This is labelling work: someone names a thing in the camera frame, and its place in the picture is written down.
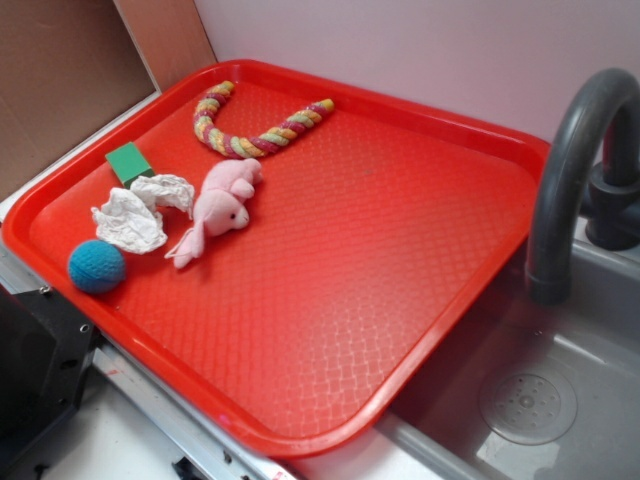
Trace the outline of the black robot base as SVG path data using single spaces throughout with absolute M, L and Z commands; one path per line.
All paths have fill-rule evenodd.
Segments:
M 1 289 L 1 476 L 73 416 L 99 332 L 58 292 Z

